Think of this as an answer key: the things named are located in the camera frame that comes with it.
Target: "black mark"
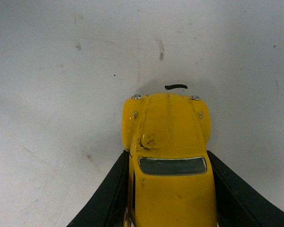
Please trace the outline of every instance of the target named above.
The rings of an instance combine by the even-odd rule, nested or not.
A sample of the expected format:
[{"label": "black mark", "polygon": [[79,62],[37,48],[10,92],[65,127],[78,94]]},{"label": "black mark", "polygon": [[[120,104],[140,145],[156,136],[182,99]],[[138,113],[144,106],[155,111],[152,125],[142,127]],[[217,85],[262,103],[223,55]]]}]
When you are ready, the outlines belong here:
[{"label": "black mark", "polygon": [[145,147],[143,144],[140,143],[140,147],[144,148],[144,150],[149,150],[149,148]]},{"label": "black mark", "polygon": [[147,142],[147,145],[150,145],[150,143],[154,142],[154,139]]},{"label": "black mark", "polygon": [[171,90],[171,89],[175,89],[175,88],[185,88],[188,89],[188,87],[184,84],[173,84],[173,85],[166,85],[165,89],[166,90]]}]

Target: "toy car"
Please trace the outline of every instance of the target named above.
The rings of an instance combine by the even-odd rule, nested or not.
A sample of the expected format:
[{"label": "toy car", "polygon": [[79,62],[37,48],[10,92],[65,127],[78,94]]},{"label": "toy car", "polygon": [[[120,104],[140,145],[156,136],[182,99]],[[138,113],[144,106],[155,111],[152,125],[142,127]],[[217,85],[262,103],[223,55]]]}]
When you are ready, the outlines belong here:
[{"label": "toy car", "polygon": [[123,144],[129,156],[127,225],[216,227],[211,130],[197,96],[135,95],[124,104]]}]

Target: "dirty mark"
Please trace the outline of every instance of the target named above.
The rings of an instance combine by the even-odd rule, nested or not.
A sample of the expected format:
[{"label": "dirty mark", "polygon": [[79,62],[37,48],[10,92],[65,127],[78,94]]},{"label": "dirty mark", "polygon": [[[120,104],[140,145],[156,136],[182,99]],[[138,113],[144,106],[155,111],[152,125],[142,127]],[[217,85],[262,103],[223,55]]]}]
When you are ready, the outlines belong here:
[{"label": "dirty mark", "polygon": [[150,145],[150,144],[153,143],[154,141],[155,141],[154,139],[148,141],[148,142],[147,142],[147,145]]},{"label": "dirty mark", "polygon": [[115,43],[113,43],[113,42],[111,42],[111,41],[109,41],[109,40],[103,39],[103,40],[100,40],[100,41],[105,42],[105,43],[107,43],[107,44],[115,45],[116,47],[121,48],[121,49],[124,50],[124,48],[122,48],[121,46],[119,46],[119,45],[117,45],[117,44],[115,44]]},{"label": "dirty mark", "polygon": [[100,168],[99,168],[98,164],[97,164],[96,162],[94,162],[94,164],[95,164],[95,166],[96,166],[96,168],[97,168],[98,172],[102,174],[102,171],[100,170]]},{"label": "dirty mark", "polygon": [[166,90],[171,90],[171,89],[175,89],[175,88],[185,88],[188,89],[188,87],[184,84],[173,84],[173,85],[165,85],[165,89]]},{"label": "dirty mark", "polygon": [[275,84],[276,84],[276,93],[279,94],[279,83],[278,80],[275,80]]},{"label": "dirty mark", "polygon": [[38,161],[40,161],[41,163],[46,164],[46,165],[48,165],[48,166],[52,166],[51,164],[45,162],[43,159],[41,159],[40,157],[38,157],[33,151],[27,149],[27,147],[24,147],[24,146],[23,146],[23,148],[24,148],[24,150],[26,150],[28,153],[30,153],[31,155],[33,155],[33,156],[34,156]]},{"label": "dirty mark", "polygon": [[139,85],[140,82],[141,82],[141,73],[140,70],[138,70],[137,85]]},{"label": "dirty mark", "polygon": [[80,44],[80,43],[78,43],[77,45],[75,45],[75,47],[77,48],[78,51],[81,50],[81,44]]},{"label": "dirty mark", "polygon": [[90,162],[93,162],[93,157],[90,154],[87,154],[86,157]]},{"label": "dirty mark", "polygon": [[164,46],[163,46],[163,42],[161,39],[157,39],[158,44],[159,44],[159,48],[160,48],[160,55],[159,55],[159,59],[160,61],[164,60]]},{"label": "dirty mark", "polygon": [[77,19],[79,19],[79,20],[83,20],[83,19],[84,19],[84,16],[83,16],[83,15],[81,15],[81,14],[77,14],[77,15],[75,15],[75,20],[74,20],[75,25],[77,24]]}]

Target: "yellow car body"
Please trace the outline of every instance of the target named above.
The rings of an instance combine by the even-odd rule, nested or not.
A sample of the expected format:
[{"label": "yellow car body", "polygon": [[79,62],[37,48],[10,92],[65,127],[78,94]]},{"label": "yellow car body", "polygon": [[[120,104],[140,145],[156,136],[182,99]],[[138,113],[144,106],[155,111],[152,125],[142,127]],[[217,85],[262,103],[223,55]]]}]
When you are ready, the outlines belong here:
[{"label": "yellow car body", "polygon": [[124,226],[216,227],[206,153],[210,113],[197,96],[157,93],[126,100],[122,137],[130,152]]}]

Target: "white background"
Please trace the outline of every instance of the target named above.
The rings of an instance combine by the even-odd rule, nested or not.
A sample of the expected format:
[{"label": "white background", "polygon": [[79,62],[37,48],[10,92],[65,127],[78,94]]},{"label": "white background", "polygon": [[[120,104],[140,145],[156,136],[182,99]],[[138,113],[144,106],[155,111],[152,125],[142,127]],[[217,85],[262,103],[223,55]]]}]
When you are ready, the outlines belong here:
[{"label": "white background", "polygon": [[284,211],[284,0],[0,0],[0,227],[66,226],[123,150],[124,100],[174,83]]}]

